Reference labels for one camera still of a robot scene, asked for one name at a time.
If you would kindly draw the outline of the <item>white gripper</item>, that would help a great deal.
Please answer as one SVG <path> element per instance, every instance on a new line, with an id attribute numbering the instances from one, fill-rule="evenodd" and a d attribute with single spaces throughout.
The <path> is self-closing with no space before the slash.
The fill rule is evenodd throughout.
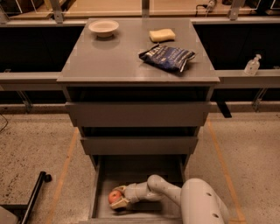
<path id="1" fill-rule="evenodd" d="M 110 207 L 113 210 L 119 209 L 119 208 L 126 208 L 129 203 L 135 204 L 140 201 L 140 199 L 137 196 L 137 184 L 130 184 L 130 185 L 121 185 L 118 187 L 115 187 L 114 190 L 119 191 L 121 193 L 124 193 L 124 197 L 121 197 L 116 202 L 113 202 Z"/>

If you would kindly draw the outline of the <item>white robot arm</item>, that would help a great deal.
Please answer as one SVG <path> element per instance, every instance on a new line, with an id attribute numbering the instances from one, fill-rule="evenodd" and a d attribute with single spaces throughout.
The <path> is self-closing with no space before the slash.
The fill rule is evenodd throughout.
<path id="1" fill-rule="evenodd" d="M 184 224 L 229 224 L 229 211 L 215 190 L 200 178 L 190 178 L 181 187 L 153 174 L 146 182 L 120 185 L 108 195 L 112 210 L 127 208 L 142 200 L 174 202 Z"/>

